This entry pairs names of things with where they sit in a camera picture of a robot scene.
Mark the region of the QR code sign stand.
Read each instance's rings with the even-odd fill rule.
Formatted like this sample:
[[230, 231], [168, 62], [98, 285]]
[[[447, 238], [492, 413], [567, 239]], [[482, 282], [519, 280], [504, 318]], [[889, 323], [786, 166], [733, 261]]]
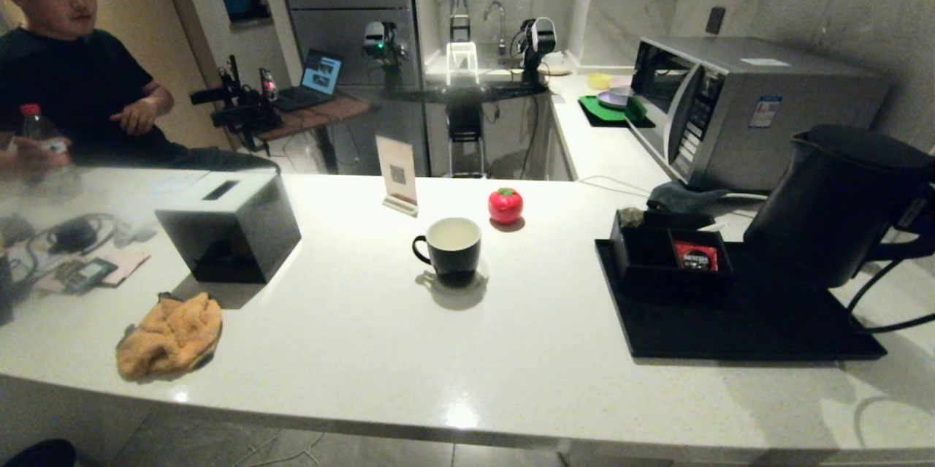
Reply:
[[410, 143], [376, 135], [378, 163], [385, 185], [383, 206], [417, 217], [416, 170]]

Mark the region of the black rectangular tray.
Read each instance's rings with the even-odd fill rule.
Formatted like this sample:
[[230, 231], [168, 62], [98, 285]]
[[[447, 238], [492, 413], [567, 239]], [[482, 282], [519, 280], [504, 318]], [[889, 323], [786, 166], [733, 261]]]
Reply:
[[849, 324], [831, 292], [768, 273], [742, 243], [721, 297], [676, 297], [622, 276], [610, 240], [595, 241], [632, 357], [733, 362], [878, 360], [888, 351]]

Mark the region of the black compartment organizer box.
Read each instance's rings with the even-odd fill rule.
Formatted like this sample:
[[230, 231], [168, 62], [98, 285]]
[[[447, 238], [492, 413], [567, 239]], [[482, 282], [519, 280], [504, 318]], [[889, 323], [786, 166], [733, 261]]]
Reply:
[[[710, 214], [645, 210], [641, 227], [621, 227], [616, 210], [610, 241], [621, 285], [636, 297], [714, 300], [724, 296], [737, 274], [721, 234], [711, 230], [714, 224]], [[675, 240], [714, 245], [720, 257], [718, 273], [682, 270], [676, 262]]]

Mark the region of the orange crumpled cloth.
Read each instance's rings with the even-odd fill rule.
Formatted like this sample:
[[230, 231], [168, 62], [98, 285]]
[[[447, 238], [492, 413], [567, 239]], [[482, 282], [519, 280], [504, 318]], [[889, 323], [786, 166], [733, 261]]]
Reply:
[[118, 343], [116, 364], [123, 379], [187, 373], [212, 357], [223, 333], [223, 311], [209, 294], [181, 300], [169, 292]]

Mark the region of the robot torso column lit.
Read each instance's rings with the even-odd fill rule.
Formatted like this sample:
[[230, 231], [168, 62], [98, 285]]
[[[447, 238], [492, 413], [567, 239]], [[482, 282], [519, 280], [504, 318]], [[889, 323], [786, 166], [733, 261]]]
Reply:
[[[449, 0], [449, 41], [446, 44], [446, 86], [480, 84], [478, 52], [471, 37], [468, 0]], [[482, 137], [482, 106], [446, 105], [449, 137], [449, 172], [453, 178], [486, 178], [486, 151]], [[463, 153], [468, 144], [476, 151], [477, 167], [457, 171], [454, 146]]]

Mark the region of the red coffee sachet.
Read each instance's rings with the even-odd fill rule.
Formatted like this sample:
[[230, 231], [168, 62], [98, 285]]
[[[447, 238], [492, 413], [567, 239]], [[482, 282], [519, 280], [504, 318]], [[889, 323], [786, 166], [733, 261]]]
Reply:
[[718, 273], [720, 270], [720, 257], [714, 245], [675, 240], [673, 247], [676, 252], [676, 262], [682, 270], [705, 271], [705, 273]]

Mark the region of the chrome kitchen faucet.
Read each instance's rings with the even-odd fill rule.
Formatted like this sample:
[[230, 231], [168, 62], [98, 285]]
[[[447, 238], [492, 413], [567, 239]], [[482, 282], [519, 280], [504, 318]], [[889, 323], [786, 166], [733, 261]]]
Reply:
[[505, 8], [498, 0], [491, 0], [482, 12], [482, 20], [488, 22], [495, 16], [497, 28], [495, 29], [495, 50], [497, 57], [503, 58], [507, 54], [507, 44], [505, 43]]

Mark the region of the black electric kettle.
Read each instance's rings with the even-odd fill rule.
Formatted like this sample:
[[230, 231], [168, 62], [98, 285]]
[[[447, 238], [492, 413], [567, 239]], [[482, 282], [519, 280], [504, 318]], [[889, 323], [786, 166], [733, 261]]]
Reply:
[[801, 281], [838, 287], [866, 262], [930, 257], [895, 221], [928, 185], [935, 156], [844, 125], [795, 134], [787, 170], [744, 232], [761, 262]]

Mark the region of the pink paper card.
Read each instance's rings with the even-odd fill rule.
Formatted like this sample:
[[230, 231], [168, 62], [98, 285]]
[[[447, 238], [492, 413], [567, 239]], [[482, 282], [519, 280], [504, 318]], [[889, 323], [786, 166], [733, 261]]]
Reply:
[[114, 251], [104, 255], [103, 260], [116, 266], [113, 273], [107, 275], [101, 283], [104, 287], [117, 287], [122, 284], [134, 271], [150, 259], [147, 253], [131, 253], [130, 251]]

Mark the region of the black mug white inside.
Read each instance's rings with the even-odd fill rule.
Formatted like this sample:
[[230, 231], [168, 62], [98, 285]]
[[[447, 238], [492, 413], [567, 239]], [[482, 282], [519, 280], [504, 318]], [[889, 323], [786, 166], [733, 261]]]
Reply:
[[474, 278], [481, 257], [481, 228], [464, 217], [448, 217], [431, 224], [412, 240], [418, 260], [435, 270], [442, 284], [464, 286]]

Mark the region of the open black laptop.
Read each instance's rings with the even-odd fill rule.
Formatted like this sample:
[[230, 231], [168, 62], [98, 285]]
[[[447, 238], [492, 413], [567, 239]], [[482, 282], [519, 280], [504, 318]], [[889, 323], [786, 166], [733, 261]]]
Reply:
[[304, 70], [297, 86], [278, 92], [272, 105], [278, 110], [291, 112], [311, 105], [327, 103], [334, 98], [343, 58], [332, 52], [309, 50]]

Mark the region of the clear bottle red cap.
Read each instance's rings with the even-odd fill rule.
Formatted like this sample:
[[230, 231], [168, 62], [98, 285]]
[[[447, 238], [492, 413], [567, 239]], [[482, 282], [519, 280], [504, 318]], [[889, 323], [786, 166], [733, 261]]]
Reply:
[[23, 123], [15, 143], [24, 173], [31, 178], [43, 178], [72, 167], [71, 143], [44, 116], [42, 107], [31, 103], [20, 105], [19, 110]]

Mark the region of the person in black shirt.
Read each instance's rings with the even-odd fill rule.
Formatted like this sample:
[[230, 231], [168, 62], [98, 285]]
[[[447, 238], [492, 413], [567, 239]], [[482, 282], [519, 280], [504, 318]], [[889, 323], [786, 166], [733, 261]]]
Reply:
[[0, 35], [0, 170], [49, 167], [53, 155], [17, 130], [38, 105], [79, 165], [157, 170], [276, 170], [274, 162], [168, 140], [173, 108], [160, 84], [113, 34], [96, 27], [97, 0], [11, 0], [20, 27]]

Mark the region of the silver microwave oven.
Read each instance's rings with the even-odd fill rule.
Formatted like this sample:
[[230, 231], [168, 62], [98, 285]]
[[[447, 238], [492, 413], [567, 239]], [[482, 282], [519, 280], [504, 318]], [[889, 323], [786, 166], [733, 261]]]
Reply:
[[754, 37], [642, 37], [633, 134], [691, 189], [769, 193], [795, 134], [867, 129], [890, 87], [875, 71]]

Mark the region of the black tissue box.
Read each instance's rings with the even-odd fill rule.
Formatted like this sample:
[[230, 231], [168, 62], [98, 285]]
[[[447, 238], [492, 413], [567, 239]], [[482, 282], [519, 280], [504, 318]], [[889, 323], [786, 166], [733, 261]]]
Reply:
[[202, 283], [266, 284], [302, 237], [275, 172], [208, 172], [155, 216]]

